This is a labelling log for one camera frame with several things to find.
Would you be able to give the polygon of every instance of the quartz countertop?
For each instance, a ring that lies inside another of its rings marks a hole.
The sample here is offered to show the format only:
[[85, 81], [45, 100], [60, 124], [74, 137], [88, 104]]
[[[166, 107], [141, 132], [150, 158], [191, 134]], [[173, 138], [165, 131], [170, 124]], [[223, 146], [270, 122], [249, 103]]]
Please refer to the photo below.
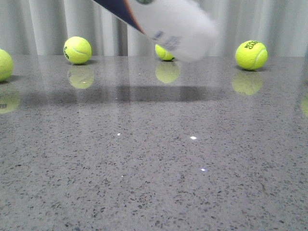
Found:
[[308, 229], [308, 62], [13, 55], [2, 231]]

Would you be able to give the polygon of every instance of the yellow tennis ball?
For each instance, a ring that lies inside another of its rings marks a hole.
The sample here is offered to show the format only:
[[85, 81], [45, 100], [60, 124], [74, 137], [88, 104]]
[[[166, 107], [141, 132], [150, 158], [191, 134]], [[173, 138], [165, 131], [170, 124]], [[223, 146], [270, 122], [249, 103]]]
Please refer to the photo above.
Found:
[[93, 70], [84, 65], [72, 66], [67, 73], [70, 84], [77, 89], [89, 88], [94, 82]]
[[158, 44], [155, 45], [155, 51], [159, 58], [161, 58], [164, 61], [171, 61], [174, 59], [174, 56], [165, 50], [163, 47], [159, 46]]
[[6, 51], [0, 49], [0, 82], [12, 75], [14, 69], [13, 59]]
[[180, 68], [175, 62], [161, 62], [156, 70], [155, 75], [163, 83], [172, 83], [180, 75]]
[[302, 112], [308, 117], [308, 93], [302, 98], [300, 107]]
[[236, 50], [235, 60], [245, 70], [262, 67], [268, 59], [268, 52], [263, 43], [249, 40], [243, 42]]
[[20, 104], [20, 92], [10, 82], [0, 83], [0, 114], [12, 112]]
[[71, 63], [84, 64], [92, 56], [92, 47], [86, 39], [74, 36], [65, 42], [63, 52]]
[[263, 85], [262, 77], [258, 72], [240, 71], [232, 80], [233, 89], [240, 94], [254, 95]]

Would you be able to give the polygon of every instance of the bottle label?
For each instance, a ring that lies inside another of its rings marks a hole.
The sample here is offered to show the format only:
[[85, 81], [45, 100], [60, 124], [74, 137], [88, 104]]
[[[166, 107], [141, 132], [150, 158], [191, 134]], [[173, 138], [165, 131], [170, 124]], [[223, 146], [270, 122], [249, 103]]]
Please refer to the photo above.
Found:
[[[143, 30], [141, 29], [137, 20], [135, 19], [135, 16], [127, 0], [94, 0], [94, 1], [144, 34]], [[150, 4], [154, 0], [136, 0], [136, 1], [139, 2], [140, 4], [145, 5], [145, 4]]]

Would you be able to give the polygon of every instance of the tennis ball seam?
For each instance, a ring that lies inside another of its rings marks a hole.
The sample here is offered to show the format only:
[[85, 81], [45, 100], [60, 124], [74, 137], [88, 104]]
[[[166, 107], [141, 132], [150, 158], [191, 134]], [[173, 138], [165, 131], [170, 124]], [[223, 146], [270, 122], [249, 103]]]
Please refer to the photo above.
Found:
[[89, 54], [85, 53], [85, 52], [81, 52], [81, 51], [78, 51], [75, 47], [72, 47], [74, 51], [80, 53], [80, 54], [85, 54], [86, 56], [90, 57]]
[[263, 48], [262, 50], [260, 50], [259, 54], [257, 55], [257, 57], [255, 58], [254, 64], [249, 68], [254, 68], [256, 66], [256, 62], [258, 61], [260, 55], [262, 54], [263, 51], [266, 51], [266, 48]]

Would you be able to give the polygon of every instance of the curtain fold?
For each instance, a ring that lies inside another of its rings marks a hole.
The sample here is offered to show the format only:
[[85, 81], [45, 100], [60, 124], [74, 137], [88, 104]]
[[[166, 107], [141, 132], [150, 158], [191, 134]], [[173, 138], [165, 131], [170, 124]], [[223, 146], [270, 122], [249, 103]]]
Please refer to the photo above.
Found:
[[[196, 0], [220, 31], [209, 56], [234, 55], [250, 39], [271, 56], [304, 57], [308, 0]], [[11, 54], [62, 54], [71, 36], [86, 38], [94, 55], [150, 55], [154, 44], [92, 0], [0, 0], [0, 49]]]

